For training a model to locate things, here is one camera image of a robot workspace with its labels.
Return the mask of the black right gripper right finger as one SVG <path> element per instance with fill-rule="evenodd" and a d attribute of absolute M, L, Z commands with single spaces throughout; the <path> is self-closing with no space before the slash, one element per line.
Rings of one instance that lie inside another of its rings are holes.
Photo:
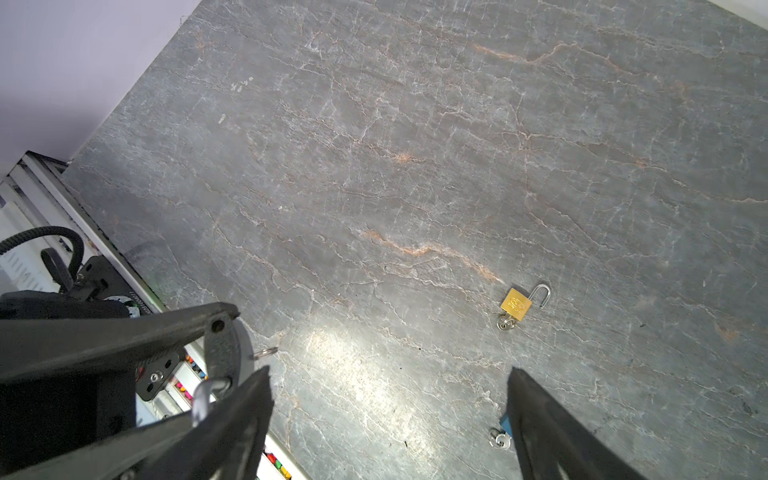
<path fill-rule="evenodd" d="M 511 370 L 507 417 L 524 479 L 641 479 L 525 370 Z"/>

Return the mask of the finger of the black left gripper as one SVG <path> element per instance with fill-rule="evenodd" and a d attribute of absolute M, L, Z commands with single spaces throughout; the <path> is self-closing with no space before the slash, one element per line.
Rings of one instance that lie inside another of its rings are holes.
<path fill-rule="evenodd" d="M 147 363 L 203 338 L 215 320 L 235 320 L 235 305 L 211 303 L 138 318 L 1 322 L 1 362 L 13 379 Z"/>
<path fill-rule="evenodd" d="M 2 479 L 129 479 L 192 429 L 190 411 L 74 450 Z"/>

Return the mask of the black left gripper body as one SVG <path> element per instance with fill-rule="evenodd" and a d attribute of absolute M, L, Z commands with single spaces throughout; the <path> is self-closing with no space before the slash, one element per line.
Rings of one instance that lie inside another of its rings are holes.
<path fill-rule="evenodd" d="M 140 364 L 13 379 L 1 362 L 1 472 L 10 474 L 136 427 Z"/>

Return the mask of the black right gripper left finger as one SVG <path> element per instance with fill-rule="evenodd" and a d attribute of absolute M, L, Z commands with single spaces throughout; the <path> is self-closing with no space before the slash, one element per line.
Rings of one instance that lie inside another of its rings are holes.
<path fill-rule="evenodd" d="M 194 391 L 192 428 L 139 479 L 255 479 L 274 408 L 270 368 L 241 385 L 208 379 Z"/>

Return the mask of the small silver key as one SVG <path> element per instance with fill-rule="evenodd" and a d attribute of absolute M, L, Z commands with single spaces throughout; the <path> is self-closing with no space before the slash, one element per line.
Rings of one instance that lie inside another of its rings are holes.
<path fill-rule="evenodd" d="M 515 328 L 517 320 L 509 314 L 501 314 L 497 319 L 497 328 L 501 331 L 508 331 Z"/>

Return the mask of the brass padlock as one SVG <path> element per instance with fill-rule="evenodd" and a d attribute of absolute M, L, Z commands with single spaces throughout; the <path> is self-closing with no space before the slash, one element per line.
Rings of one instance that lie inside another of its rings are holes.
<path fill-rule="evenodd" d="M 539 293 L 543 294 L 539 307 L 544 308 L 552 295 L 551 287 L 546 283 L 535 285 L 529 294 L 524 294 L 515 288 L 511 288 L 500 307 L 513 320 L 521 321 L 530 310 L 533 300 Z"/>

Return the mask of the blue padlock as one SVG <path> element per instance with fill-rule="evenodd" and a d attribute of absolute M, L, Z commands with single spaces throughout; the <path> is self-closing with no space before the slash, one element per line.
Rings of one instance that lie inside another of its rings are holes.
<path fill-rule="evenodd" d="M 511 436 L 511 435 L 512 435 L 512 427 L 511 427 L 511 422 L 510 422 L 510 419 L 509 419 L 509 415 L 508 415 L 508 414 L 504 414 L 504 415 L 503 415 L 503 416 L 500 418 L 499 424 L 500 424 L 501 430 L 502 430 L 502 431 L 503 431 L 505 434 L 507 434 L 507 435 L 509 435 L 509 436 Z"/>

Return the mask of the black padlock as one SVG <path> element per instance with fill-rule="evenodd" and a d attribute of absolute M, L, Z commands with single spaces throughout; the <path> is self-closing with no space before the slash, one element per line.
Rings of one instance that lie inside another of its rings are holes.
<path fill-rule="evenodd" d="M 233 393 L 253 372 L 253 347 L 244 323 L 215 320 L 203 337 L 204 371 L 208 378 L 193 390 L 192 425 L 210 413 L 214 401 Z"/>

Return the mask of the silver key bunch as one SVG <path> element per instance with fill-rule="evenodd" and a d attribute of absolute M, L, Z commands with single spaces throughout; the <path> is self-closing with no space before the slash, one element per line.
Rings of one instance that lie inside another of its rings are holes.
<path fill-rule="evenodd" d="M 251 355 L 251 359 L 254 361 L 258 361 L 263 358 L 275 355 L 278 351 L 279 351 L 279 348 L 277 346 L 261 349 L 261 350 L 255 351 Z"/>

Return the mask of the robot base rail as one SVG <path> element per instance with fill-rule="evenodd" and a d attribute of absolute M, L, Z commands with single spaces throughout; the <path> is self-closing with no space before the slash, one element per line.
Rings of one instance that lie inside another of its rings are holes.
<path fill-rule="evenodd" d="M 2 232 L 1 252 L 21 248 L 32 261 L 32 283 L 16 291 L 67 292 L 73 284 L 92 298 L 119 300 L 133 316 L 167 312 L 135 271 L 99 232 L 82 207 L 43 162 L 26 157 L 1 186 L 1 214 L 20 215 L 19 227 Z M 181 349 L 181 360 L 155 362 L 137 385 L 137 426 L 141 428 L 190 411 L 193 390 L 208 378 L 203 338 Z M 266 435 L 255 479 L 302 479 L 305 471 L 270 434 Z"/>

